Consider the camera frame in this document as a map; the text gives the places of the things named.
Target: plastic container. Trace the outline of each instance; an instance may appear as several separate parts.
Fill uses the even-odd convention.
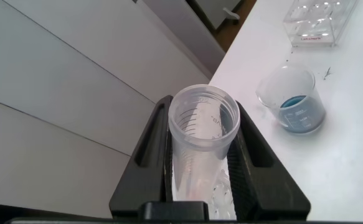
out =
[[[239,125],[237,102],[217,87],[194,85],[174,97],[169,129],[177,200],[210,201]]]
[[[302,65],[284,65],[263,79],[256,94],[280,124],[292,133],[319,128],[325,109],[312,72]]]
[[[292,46],[333,46],[355,5],[356,0],[295,0],[283,21]]]

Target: white cabinet door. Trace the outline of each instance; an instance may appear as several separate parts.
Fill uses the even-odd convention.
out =
[[[124,66],[133,67],[133,62]],[[128,155],[154,108],[152,101],[3,1],[0,102]]]
[[[153,102],[209,82],[132,0],[6,2]]]
[[[111,218],[129,156],[0,104],[0,204]]]

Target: gray wall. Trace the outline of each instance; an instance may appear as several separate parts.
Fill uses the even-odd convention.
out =
[[[209,82],[131,0],[5,1],[154,103]]]
[[[185,0],[142,0],[213,75],[225,52]]]

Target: clear plastic box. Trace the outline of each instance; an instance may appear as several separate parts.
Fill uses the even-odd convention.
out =
[[[293,47],[332,47],[356,0],[295,0],[283,21]]]

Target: glass beaker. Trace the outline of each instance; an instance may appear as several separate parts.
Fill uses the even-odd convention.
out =
[[[177,200],[209,203],[239,124],[237,102],[217,87],[193,85],[173,98],[169,129]]]
[[[315,87],[315,77],[306,67],[287,64],[263,79],[256,94],[287,131],[309,133],[325,118]]]

